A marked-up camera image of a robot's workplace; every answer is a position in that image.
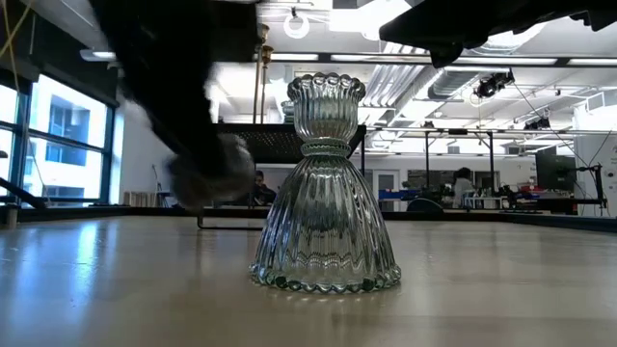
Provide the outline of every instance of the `ribbed glass vase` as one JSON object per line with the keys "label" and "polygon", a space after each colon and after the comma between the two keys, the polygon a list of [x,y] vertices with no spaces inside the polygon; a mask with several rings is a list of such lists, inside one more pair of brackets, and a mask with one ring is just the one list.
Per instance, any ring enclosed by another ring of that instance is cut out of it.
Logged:
{"label": "ribbed glass vase", "polygon": [[252,278],[281,289],[344,293],[397,284],[386,224],[360,172],[346,159],[365,88],[334,73],[288,87],[306,158],[282,185],[261,233]]}

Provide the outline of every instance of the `ceiling light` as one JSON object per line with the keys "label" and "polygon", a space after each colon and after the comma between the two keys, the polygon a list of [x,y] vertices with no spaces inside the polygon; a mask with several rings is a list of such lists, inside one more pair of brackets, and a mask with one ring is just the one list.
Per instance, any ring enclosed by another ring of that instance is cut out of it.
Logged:
{"label": "ceiling light", "polygon": [[93,52],[93,55],[101,59],[116,59],[114,52]]}
{"label": "ceiling light", "polygon": [[575,58],[575,59],[571,59],[570,62],[568,62],[568,65],[581,65],[581,66],[596,66],[596,67],[600,67],[600,66],[617,66],[617,58],[615,59],[606,59],[606,58]]}
{"label": "ceiling light", "polygon": [[404,0],[374,0],[355,10],[332,10],[330,31],[362,33],[367,40],[378,40],[379,29],[411,6]]}
{"label": "ceiling light", "polygon": [[461,57],[454,64],[479,64],[479,65],[499,65],[501,67],[507,65],[519,66],[550,66],[557,62],[555,58],[526,58],[526,57]]}
{"label": "ceiling light", "polygon": [[333,54],[334,62],[371,62],[380,64],[431,64],[428,55],[392,55],[392,54]]}
{"label": "ceiling light", "polygon": [[510,68],[508,67],[444,67],[446,71],[453,72],[509,72]]}
{"label": "ceiling light", "polygon": [[[295,13],[296,15],[288,15],[285,19],[285,22],[282,24],[282,28],[285,33],[292,39],[302,39],[305,37],[310,30],[309,18],[304,13]],[[302,24],[298,29],[291,29],[291,20],[295,18],[300,18],[302,20]]]}
{"label": "ceiling light", "polygon": [[114,62],[116,60],[116,54],[114,54],[114,52],[82,49],[79,51],[79,54],[86,62]]}
{"label": "ceiling light", "polygon": [[289,61],[316,62],[319,56],[317,54],[272,53],[271,58],[273,62],[289,62]]}

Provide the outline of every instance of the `window frame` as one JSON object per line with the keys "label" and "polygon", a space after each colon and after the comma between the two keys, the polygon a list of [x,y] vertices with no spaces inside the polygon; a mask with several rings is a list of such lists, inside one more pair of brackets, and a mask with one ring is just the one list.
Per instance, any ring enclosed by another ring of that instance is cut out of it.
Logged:
{"label": "window frame", "polygon": [[[7,71],[0,67],[0,84],[10,88],[12,90],[16,90],[14,81],[8,79],[7,73],[10,73],[12,76],[12,72]],[[58,197],[41,197],[42,199],[52,201],[52,202],[83,202],[83,203],[107,203],[109,202],[109,192],[110,192],[110,177],[111,177],[111,166],[113,160],[113,139],[114,139],[114,123],[116,117],[116,107],[115,105],[110,105],[109,103],[100,100],[99,98],[93,97],[92,95],[75,89],[74,87],[67,85],[62,81],[62,79],[57,78],[53,74],[45,73],[45,76],[51,78],[58,83],[61,83],[69,88],[76,90],[79,93],[83,93],[86,96],[103,103],[107,108],[107,113],[105,115],[105,136],[104,136],[104,146],[97,147],[92,146],[87,143],[82,143],[79,141],[75,141],[66,137],[53,135],[51,133],[47,133],[44,131],[39,131],[36,129],[30,128],[30,118],[31,118],[31,98],[32,98],[32,90],[34,83],[36,81],[30,82],[25,80],[22,77],[18,76],[19,83],[19,95],[17,101],[17,110],[15,115],[15,123],[10,123],[6,121],[0,120],[0,129],[8,130],[13,133],[13,148],[11,153],[11,163],[9,169],[9,181],[10,183],[23,188],[24,187],[24,174],[26,169],[26,161],[28,154],[28,144],[31,137],[36,137],[40,139],[44,139],[59,145],[85,149],[87,151],[94,151],[101,154],[101,177],[99,182],[99,194],[97,199],[87,199],[87,198],[58,198]],[[13,194],[9,193],[7,196],[0,196],[0,202],[16,202],[17,204],[21,204],[21,201],[15,197]]]}

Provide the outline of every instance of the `metal pole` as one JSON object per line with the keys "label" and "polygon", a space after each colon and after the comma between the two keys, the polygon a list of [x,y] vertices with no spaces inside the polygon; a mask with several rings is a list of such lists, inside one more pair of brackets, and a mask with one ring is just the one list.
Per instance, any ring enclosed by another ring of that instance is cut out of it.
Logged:
{"label": "metal pole", "polygon": [[261,68],[261,50],[262,46],[257,51],[257,68],[255,69],[255,95],[253,96],[253,124],[257,123],[257,98],[259,97],[259,69]]}
{"label": "metal pole", "polygon": [[429,188],[429,185],[431,183],[431,178],[430,178],[430,174],[429,174],[429,165],[428,165],[428,160],[429,160],[429,155],[428,155],[428,147],[430,146],[428,143],[428,134],[429,132],[427,131],[426,133],[424,133],[424,143],[426,144],[426,149],[425,149],[425,154],[426,154],[426,188]]}
{"label": "metal pole", "polygon": [[263,72],[261,74],[261,123],[263,124],[263,106],[266,103],[266,71],[268,66],[263,65]]}
{"label": "metal pole", "polygon": [[362,136],[362,143],[360,144],[360,172],[362,173],[362,177],[366,177],[364,174],[364,138],[366,136]]}
{"label": "metal pole", "polygon": [[493,132],[488,132],[489,134],[489,157],[491,160],[491,193],[493,196],[496,195],[495,190],[495,154],[493,153]]}

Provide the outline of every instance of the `wooden table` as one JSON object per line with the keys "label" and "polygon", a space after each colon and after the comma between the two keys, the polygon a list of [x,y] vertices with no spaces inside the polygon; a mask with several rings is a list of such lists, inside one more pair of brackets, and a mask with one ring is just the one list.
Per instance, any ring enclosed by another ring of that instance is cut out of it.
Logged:
{"label": "wooden table", "polygon": [[194,218],[0,231],[0,346],[617,345],[615,236],[388,226],[402,283],[344,296],[253,284],[259,232],[199,232]]}

